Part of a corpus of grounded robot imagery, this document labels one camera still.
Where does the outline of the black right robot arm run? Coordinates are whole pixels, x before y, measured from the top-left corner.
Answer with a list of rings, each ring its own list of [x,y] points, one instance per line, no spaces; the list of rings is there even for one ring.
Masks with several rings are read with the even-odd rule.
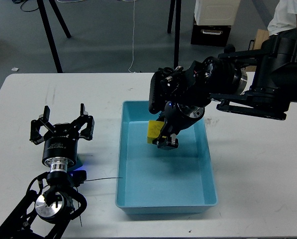
[[[177,148],[180,131],[202,119],[211,101],[223,112],[284,120],[290,103],[297,102],[297,40],[276,36],[247,51],[227,46],[187,70],[158,69],[148,104],[158,118],[149,123],[148,143]]]

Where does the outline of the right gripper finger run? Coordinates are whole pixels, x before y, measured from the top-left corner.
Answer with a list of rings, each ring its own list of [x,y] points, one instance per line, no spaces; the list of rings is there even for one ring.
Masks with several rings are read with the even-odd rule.
[[[167,127],[167,124],[164,122],[164,126],[162,127],[161,131],[160,131],[160,135],[158,136],[159,137],[162,137],[162,136],[169,136],[170,133],[168,132],[168,127]],[[153,143],[152,144],[155,144],[157,145],[157,139],[153,140]]]
[[[162,136],[157,139],[157,147],[163,150],[177,149],[179,146],[179,141],[175,133],[169,136]]]

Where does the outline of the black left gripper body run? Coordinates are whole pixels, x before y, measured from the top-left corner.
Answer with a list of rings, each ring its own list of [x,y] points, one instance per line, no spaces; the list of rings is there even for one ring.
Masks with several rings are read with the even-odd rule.
[[[69,131],[69,123],[58,123],[54,125],[55,132],[47,131],[44,134],[44,150],[42,164],[50,166],[53,158],[65,158],[68,167],[77,163],[77,145],[79,133],[75,129]]]

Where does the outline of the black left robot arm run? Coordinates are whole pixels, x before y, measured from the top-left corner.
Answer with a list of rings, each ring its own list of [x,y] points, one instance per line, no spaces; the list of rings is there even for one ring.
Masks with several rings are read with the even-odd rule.
[[[30,141],[44,143],[42,164],[49,167],[33,179],[39,191],[27,188],[25,196],[0,226],[0,239],[39,239],[31,225],[39,217],[53,225],[47,239],[62,237],[70,221],[79,217],[87,208],[85,197],[78,187],[87,179],[84,170],[73,170],[78,161],[77,148],[80,138],[92,140],[94,118],[81,104],[80,115],[71,123],[49,122],[50,109],[31,121]]]

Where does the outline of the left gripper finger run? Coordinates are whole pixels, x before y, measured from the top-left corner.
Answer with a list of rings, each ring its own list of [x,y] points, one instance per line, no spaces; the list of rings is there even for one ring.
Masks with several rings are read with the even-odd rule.
[[[92,140],[95,121],[93,116],[85,111],[85,105],[80,105],[80,116],[70,123],[70,137],[74,139]]]
[[[44,136],[40,134],[40,128],[44,126],[48,131],[47,133],[55,133],[55,127],[49,122],[50,108],[44,107],[44,112],[38,119],[34,119],[30,123],[30,141],[34,144],[40,144],[45,141]]]

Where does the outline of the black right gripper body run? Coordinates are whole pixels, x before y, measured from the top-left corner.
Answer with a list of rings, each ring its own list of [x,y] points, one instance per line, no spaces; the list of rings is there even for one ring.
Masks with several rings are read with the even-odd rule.
[[[164,119],[161,133],[179,133],[204,116],[204,107],[186,106],[168,101],[159,119]]]

